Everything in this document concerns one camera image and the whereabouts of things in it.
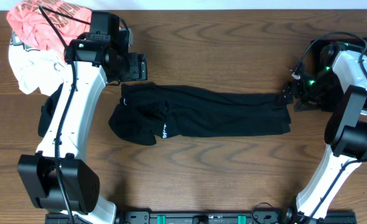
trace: wooden table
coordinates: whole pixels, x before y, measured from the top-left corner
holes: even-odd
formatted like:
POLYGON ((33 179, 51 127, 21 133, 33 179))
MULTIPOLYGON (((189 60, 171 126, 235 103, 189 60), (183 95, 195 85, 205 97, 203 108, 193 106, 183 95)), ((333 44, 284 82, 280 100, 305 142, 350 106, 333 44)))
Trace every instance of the wooden table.
MULTIPOLYGON (((149 81, 230 93, 277 93, 309 42, 332 30, 367 36, 367 11, 115 11, 147 55, 149 81)), ((40 106, 25 95, 8 63, 11 28, 0 12, 0 223, 43 223, 17 173, 34 154, 40 106)), ((325 146, 329 113, 294 113, 291 133, 248 138, 157 138, 155 146, 120 140, 108 120, 120 87, 100 96, 88 138, 88 165, 101 193, 120 208, 251 210, 286 206, 310 180, 325 146)), ((353 209, 367 223, 367 164, 345 182, 331 208, 353 209)))

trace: wire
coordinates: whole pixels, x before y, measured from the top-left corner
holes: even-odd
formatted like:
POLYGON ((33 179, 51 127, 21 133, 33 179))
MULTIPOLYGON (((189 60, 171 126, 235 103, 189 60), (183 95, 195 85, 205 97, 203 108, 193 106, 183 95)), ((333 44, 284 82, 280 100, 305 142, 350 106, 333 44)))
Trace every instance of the wire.
POLYGON ((90 23, 90 22, 83 21, 83 20, 81 20, 81 19, 76 19, 76 18, 74 18, 74 17, 72 17, 72 16, 68 16, 68 15, 66 15, 66 14, 62 14, 62 13, 60 13, 60 12, 54 11, 54 10, 52 10, 52 9, 49 9, 49 8, 47 8, 47 7, 43 7, 43 6, 42 6, 42 9, 45 9, 46 11, 52 12, 52 13, 54 13, 54 14, 58 15, 58 16, 66 17, 66 18, 71 19, 71 20, 73 20, 73 21, 77 21, 77 22, 81 22, 81 23, 84 23, 84 24, 87 24, 87 25, 91 25, 91 23, 90 23))
POLYGON ((302 63, 303 59, 305 58, 305 56, 307 55, 308 51, 311 49, 311 47, 313 46, 314 43, 318 42, 319 40, 323 39, 323 38, 326 38, 327 36, 329 35, 337 35, 337 34, 344 34, 344 35, 349 35, 350 37, 354 37, 360 41, 363 42, 363 45, 365 46, 362 53, 360 54, 359 56, 359 59, 358 59, 358 62, 360 64, 360 67, 362 69, 362 72, 364 73, 366 79, 367 79, 367 71, 365 69, 365 66, 363 65, 363 56, 366 55, 366 52, 367 52, 367 41, 365 41, 362 37, 360 37, 359 35, 357 34, 354 34, 354 33, 351 33, 351 32, 343 32, 343 31, 335 31, 335 32, 329 32, 319 38, 317 38, 315 41, 313 41, 309 46, 308 48, 305 50, 305 52, 302 54, 300 60, 297 62, 297 65, 295 66, 294 70, 292 71, 292 73, 295 75, 295 73, 297 72, 297 70, 299 69, 300 67, 300 64, 302 63))
POLYGON ((127 24, 126 24, 126 21, 124 20, 124 19, 122 19, 122 18, 119 18, 119 20, 120 20, 120 22, 123 24, 123 26, 124 26, 124 28, 125 28, 125 30, 126 30, 126 32, 128 33, 128 35, 126 35, 126 37, 124 38, 124 40, 125 40, 125 42, 127 42, 127 44, 129 45, 129 30, 128 30, 128 26, 127 26, 127 24))
POLYGON ((108 86, 120 86, 120 84, 121 84, 121 80, 117 80, 117 83, 108 83, 106 85, 108 85, 108 86))
POLYGON ((49 25, 52 27, 53 31, 55 31, 55 33, 59 37, 60 41, 62 42, 63 46, 65 47, 66 55, 67 55, 71 65, 72 65, 72 72, 73 72, 73 74, 72 74, 73 75, 73 82, 72 82, 72 86, 71 86, 72 89, 70 90, 69 97, 67 98, 66 106, 65 106, 65 109, 63 110, 62 117, 60 118, 60 122, 59 122, 59 125, 58 125, 58 130, 57 130, 57 135, 55 137, 55 169, 56 169, 56 173, 57 173, 57 180, 58 180, 58 184, 59 184, 59 187, 60 187, 60 191, 62 192, 62 196, 63 196, 63 199, 64 199, 65 204, 66 204, 66 209, 67 209, 67 213, 69 215, 70 224, 74 224, 73 213, 72 213, 72 210, 70 208, 70 202, 69 202, 69 199, 67 197, 65 186, 63 184, 62 172, 60 171, 59 145, 61 143, 60 142, 60 136, 62 135, 63 123, 65 122, 67 111, 69 109, 70 103, 72 102, 73 94, 76 90, 76 82, 77 82, 76 68, 74 66, 74 61, 73 61, 72 54, 71 54, 70 49, 68 48, 66 42, 64 41, 64 39, 60 35, 58 29, 53 25, 53 23, 51 22, 49 17, 44 12, 44 9, 47 10, 47 11, 50 11, 50 12, 53 12, 53 10, 48 9, 46 7, 42 7, 42 6, 39 6, 39 9, 40 9, 41 14, 45 17, 45 19, 47 20, 49 25))
MULTIPOLYGON (((258 208, 258 206, 260 205, 269 205, 271 208, 273 208, 273 206, 270 204, 270 203, 267 203, 267 202, 261 202, 261 203, 258 203, 256 206, 254 206, 253 208, 253 211, 251 212, 251 218, 253 219, 253 222, 251 224, 254 224, 254 222, 256 222, 257 224, 263 224, 263 223, 260 223, 255 217, 254 217, 254 212, 256 211, 256 209, 258 208)), ((274 223, 271 223, 271 224, 276 224, 276 223, 279 223, 279 219, 277 219, 276 222, 274 223)))
POLYGON ((305 219, 303 222, 300 222, 300 224, 308 224, 309 221, 311 221, 311 219, 314 217, 314 215, 316 214, 316 212, 318 211, 318 209, 320 208, 320 206, 323 204, 323 202, 325 201, 325 199, 327 198, 327 196, 329 195, 329 193, 332 191, 332 189, 334 188, 334 185, 337 183, 337 181, 339 180, 339 178, 341 177, 342 173, 345 171, 345 169, 354 163, 358 163, 358 162, 367 162, 367 159, 358 159, 355 161, 350 161, 347 162, 346 164, 344 164, 340 171, 338 172, 337 176, 334 178, 332 184, 330 184, 329 188, 327 189, 325 195, 320 199, 318 205, 315 207, 315 209, 313 210, 313 212, 311 213, 311 215, 305 219))

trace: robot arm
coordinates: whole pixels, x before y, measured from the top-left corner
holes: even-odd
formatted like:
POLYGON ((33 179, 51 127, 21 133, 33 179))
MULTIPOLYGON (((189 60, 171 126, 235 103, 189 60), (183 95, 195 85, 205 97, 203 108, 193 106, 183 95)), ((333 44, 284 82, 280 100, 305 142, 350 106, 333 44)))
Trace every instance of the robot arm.
POLYGON ((85 164, 96 102, 109 82, 147 79, 146 56, 128 53, 132 35, 124 21, 124 29, 119 29, 120 21, 109 12, 93 11, 90 32, 72 40, 68 46, 72 54, 68 66, 74 63, 77 81, 62 123, 60 166, 55 165, 55 135, 74 88, 72 74, 65 77, 51 124, 35 155, 21 155, 18 163, 18 173, 33 205, 66 213, 56 174, 60 170, 77 223, 114 224, 116 219, 116 205, 100 196, 100 180, 85 164))
MULTIPOLYGON (((338 77, 345 94, 327 124, 327 145, 323 159, 306 188, 296 196, 291 208, 289 207, 289 210, 293 209, 293 214, 289 214, 291 218, 286 215, 283 218, 284 223, 317 223, 317 220, 323 220, 329 204, 346 178, 361 162, 367 162, 367 122, 360 121, 361 114, 367 116, 367 73, 360 67, 359 52, 339 48, 340 43, 331 45, 342 49, 335 52, 335 57, 330 60, 332 71, 338 77)), ((367 72, 367 56, 363 56, 361 63, 367 72)), ((323 73, 318 77, 323 79, 326 76, 323 73)), ((322 92, 321 86, 316 86, 315 89, 322 92)))

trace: black mounting base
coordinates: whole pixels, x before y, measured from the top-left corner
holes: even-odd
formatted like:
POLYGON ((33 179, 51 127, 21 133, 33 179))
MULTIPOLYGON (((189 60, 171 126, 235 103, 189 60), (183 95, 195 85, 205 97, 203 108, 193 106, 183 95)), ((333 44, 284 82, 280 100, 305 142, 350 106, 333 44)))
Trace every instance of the black mounting base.
MULTIPOLYGON (((257 224, 251 218, 251 212, 234 213, 151 213, 127 212, 116 219, 114 224, 257 224)), ((261 224, 282 223, 279 210, 260 210, 254 217, 261 224)), ((64 214, 48 214, 45 224, 68 224, 69 217, 64 214)), ((75 223, 95 224, 86 222, 75 216, 75 223)), ((353 212, 328 212, 324 221, 313 220, 310 224, 357 224, 353 212)))

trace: folded black shirt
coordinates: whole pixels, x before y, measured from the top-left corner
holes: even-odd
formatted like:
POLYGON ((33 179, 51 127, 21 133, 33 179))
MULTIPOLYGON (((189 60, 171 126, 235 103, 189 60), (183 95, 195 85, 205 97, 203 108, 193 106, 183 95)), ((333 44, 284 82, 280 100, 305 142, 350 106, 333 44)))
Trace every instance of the folded black shirt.
POLYGON ((38 129, 38 134, 40 137, 44 137, 45 134, 47 134, 48 128, 51 125, 51 120, 55 110, 57 109, 62 87, 63 84, 60 84, 58 89, 47 99, 45 104, 41 106, 41 117, 38 129))
POLYGON ((214 93, 190 86, 121 85, 109 120, 124 140, 154 145, 161 138, 284 134, 291 123, 276 94, 214 93))

